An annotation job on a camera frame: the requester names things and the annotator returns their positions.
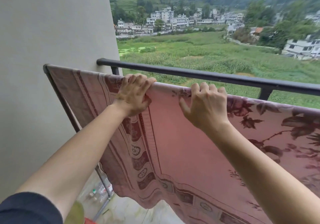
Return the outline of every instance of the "metal railing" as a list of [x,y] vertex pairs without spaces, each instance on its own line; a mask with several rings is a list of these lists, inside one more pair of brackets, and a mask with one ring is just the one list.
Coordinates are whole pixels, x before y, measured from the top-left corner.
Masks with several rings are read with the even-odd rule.
[[214,72],[192,70],[192,69],[186,69],[186,68],[164,67],[164,66],[155,66],[155,65],[139,64],[139,63],[127,63],[127,62],[121,62],[121,61],[110,60],[105,58],[98,59],[97,65],[110,66],[112,69],[112,73],[116,75],[119,75],[118,68],[121,67],[121,68],[135,69],[135,70],[146,71],[151,73],[163,73],[163,74],[182,76],[182,77],[188,77],[188,78],[256,87],[261,89],[260,95],[258,97],[258,99],[261,99],[261,100],[268,100],[273,90],[320,96],[319,84],[254,78],[254,77],[241,76],[241,75],[235,75],[235,74],[214,73]]

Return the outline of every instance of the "left hand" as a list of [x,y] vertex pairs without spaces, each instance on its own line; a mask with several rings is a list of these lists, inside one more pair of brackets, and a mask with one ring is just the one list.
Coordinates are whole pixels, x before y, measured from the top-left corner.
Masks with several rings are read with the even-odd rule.
[[146,91],[156,81],[155,78],[148,78],[141,73],[127,74],[122,80],[113,105],[123,110],[126,117],[143,112],[151,104]]

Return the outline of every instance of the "wall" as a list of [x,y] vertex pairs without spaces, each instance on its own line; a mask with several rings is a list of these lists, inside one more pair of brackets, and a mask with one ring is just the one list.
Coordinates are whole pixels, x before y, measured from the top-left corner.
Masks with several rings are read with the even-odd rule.
[[119,60],[109,0],[0,0],[0,200],[75,132],[42,65]]

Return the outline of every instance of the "green field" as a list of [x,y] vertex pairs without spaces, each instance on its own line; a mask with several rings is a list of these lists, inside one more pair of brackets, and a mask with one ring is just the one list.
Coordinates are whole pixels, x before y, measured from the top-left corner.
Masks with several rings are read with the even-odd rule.
[[[305,83],[320,83],[320,61],[302,62],[277,55],[268,48],[227,42],[225,32],[198,32],[182,35],[140,37],[118,41],[120,60],[134,63],[189,68]],[[137,71],[122,69],[123,74]],[[146,73],[158,82],[190,86],[202,80],[166,74]],[[257,98],[259,88],[214,82],[229,94]],[[317,96],[273,91],[270,101],[320,109]]]

